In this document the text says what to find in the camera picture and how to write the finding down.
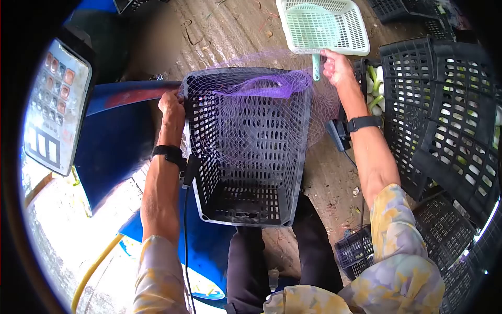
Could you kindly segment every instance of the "concrete floor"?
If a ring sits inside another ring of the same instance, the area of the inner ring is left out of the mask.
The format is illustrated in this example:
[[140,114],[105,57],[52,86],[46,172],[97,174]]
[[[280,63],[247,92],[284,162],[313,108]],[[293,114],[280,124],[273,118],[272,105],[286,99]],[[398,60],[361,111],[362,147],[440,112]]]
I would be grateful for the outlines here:
[[[354,2],[364,19],[371,46],[370,57],[379,57],[381,45],[424,35],[417,24],[384,26],[366,0]],[[285,69],[301,69],[310,63],[310,56],[279,52],[287,49],[287,44],[274,0],[171,0],[166,10],[169,14],[175,13],[180,29],[165,36],[177,42],[181,31],[183,38],[177,61],[163,73],[164,79],[182,80],[191,71],[225,62]],[[262,52],[269,53],[260,58],[239,59]],[[304,179],[305,193],[321,216],[332,245],[342,239],[346,230],[358,228],[362,193],[356,197],[352,194],[356,187],[360,188],[357,171],[337,152],[326,134],[307,151]],[[367,207],[364,223],[369,224]],[[292,229],[268,228],[263,234],[270,267],[299,277],[298,246]],[[347,284],[348,279],[344,278],[344,282]]]

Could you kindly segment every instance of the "floral sleeve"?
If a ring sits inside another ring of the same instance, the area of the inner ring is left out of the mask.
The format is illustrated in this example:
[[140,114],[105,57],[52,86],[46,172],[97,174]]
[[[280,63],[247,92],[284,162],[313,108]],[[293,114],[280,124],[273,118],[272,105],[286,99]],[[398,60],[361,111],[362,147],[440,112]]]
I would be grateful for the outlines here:
[[143,242],[136,279],[133,313],[188,313],[178,252],[167,239],[151,236]]
[[375,264],[338,295],[353,312],[439,312],[444,282],[427,256],[401,187],[383,189],[370,213]]

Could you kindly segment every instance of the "yellow hose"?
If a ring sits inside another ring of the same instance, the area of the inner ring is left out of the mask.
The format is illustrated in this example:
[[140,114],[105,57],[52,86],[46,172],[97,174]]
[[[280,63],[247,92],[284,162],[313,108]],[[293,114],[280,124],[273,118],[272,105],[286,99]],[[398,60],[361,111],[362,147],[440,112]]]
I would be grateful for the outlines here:
[[84,278],[82,278],[82,281],[77,287],[77,290],[75,291],[75,294],[73,295],[73,300],[71,301],[71,312],[72,313],[77,313],[77,305],[78,301],[80,300],[80,297],[82,296],[82,292],[84,291],[85,285],[91,278],[92,274],[96,271],[96,268],[101,264],[101,262],[104,260],[108,254],[112,251],[112,249],[117,245],[124,235],[117,234],[117,236],[114,238],[114,240],[108,244],[106,249],[101,253],[101,255],[97,258],[97,260],[94,262],[94,264],[91,265],[89,270],[85,273]]

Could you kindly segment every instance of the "digital scale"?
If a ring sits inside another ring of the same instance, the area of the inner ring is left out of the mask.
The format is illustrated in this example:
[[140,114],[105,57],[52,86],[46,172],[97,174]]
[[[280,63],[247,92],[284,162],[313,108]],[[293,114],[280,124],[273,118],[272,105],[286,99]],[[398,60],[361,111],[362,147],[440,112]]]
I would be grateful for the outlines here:
[[24,150],[43,166],[70,174],[94,81],[94,52],[64,28],[51,43],[29,98]]

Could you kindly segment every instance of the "basket handle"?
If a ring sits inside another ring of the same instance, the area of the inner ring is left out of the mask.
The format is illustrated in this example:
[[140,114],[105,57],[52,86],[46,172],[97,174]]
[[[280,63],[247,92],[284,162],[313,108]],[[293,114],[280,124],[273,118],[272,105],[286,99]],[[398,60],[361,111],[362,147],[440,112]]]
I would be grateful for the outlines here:
[[321,79],[321,55],[318,53],[312,55],[312,76],[316,82]]

